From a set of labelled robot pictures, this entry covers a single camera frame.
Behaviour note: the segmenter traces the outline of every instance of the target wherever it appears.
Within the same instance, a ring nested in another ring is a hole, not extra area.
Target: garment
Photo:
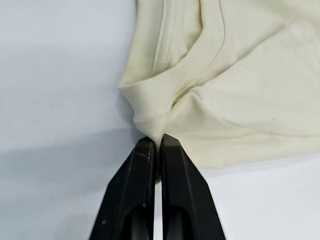
[[[318,0],[139,0],[120,91],[198,167],[320,152]]]

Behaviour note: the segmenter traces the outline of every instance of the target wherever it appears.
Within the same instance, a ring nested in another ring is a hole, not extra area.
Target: cream t-shirt
[[[320,1],[139,0],[120,91],[198,167],[320,152]]]

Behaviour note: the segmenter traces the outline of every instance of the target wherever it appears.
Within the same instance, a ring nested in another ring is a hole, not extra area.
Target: seam
[[[223,11],[222,11],[222,5],[221,5],[221,0],[218,1],[219,3],[219,8],[220,8],[220,13],[221,13],[221,18],[222,18],[222,25],[223,25],[223,39],[222,39],[222,43],[221,43],[221,46],[220,48],[218,49],[216,55],[214,56],[214,58],[209,62],[209,64],[197,75],[197,77],[195,78],[194,81],[192,81],[190,84],[188,84],[186,87],[184,87],[177,95],[176,97],[173,99],[173,103],[179,99],[181,97],[181,95],[188,89],[190,89],[191,87],[193,87],[193,85],[198,82],[199,78],[201,77],[202,74],[204,74],[207,69],[213,64],[215,63],[216,59],[217,59],[217,56],[219,55],[219,53],[221,52],[223,46],[224,46],[224,43],[226,41],[226,23],[225,23],[225,17],[224,17],[224,14],[223,14]]]
[[[176,5],[177,5],[177,0],[173,0],[173,20],[172,20],[172,26],[175,25],[175,20],[176,20]],[[169,53],[170,53],[170,49],[171,49],[171,42],[172,42],[172,36],[173,36],[173,29],[171,29],[170,31],[170,38],[169,38],[169,42],[168,42],[168,48],[166,51],[166,56],[165,56],[165,63],[164,63],[164,70],[168,69],[168,65],[169,65]]]
[[[158,66],[158,59],[160,52],[162,50],[162,45],[163,45],[163,38],[164,38],[164,31],[166,30],[167,27],[167,0],[163,1],[163,9],[162,9],[162,21],[161,21],[161,28],[160,28],[160,33],[159,33],[159,39],[156,47],[156,54],[155,54],[155,59],[153,63],[153,69],[152,69],[152,75],[156,75],[157,71],[157,66]]]

